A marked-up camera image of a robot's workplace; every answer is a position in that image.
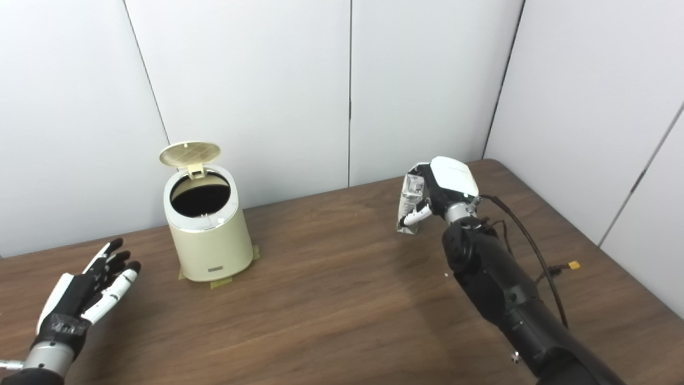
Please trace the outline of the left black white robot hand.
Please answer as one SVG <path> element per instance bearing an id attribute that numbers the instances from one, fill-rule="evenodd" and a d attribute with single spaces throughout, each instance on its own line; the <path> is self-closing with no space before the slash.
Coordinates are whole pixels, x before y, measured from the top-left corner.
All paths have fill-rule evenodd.
<path id="1" fill-rule="evenodd" d="M 82 273 L 64 273 L 49 295 L 37 322 L 32 346 L 63 344 L 78 358 L 90 327 L 122 299 L 137 280 L 141 263 L 121 251 L 122 238 L 103 246 Z"/>

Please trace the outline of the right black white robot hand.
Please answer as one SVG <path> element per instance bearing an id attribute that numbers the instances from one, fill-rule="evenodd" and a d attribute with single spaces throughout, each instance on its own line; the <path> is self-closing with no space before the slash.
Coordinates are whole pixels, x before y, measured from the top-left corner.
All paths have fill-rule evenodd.
<path id="1" fill-rule="evenodd" d="M 401 186 L 397 230 L 414 234 L 418 223 L 430 216 L 451 225 L 477 215 L 481 198 L 469 167 L 451 158 L 437 156 L 418 163 L 406 173 Z"/>

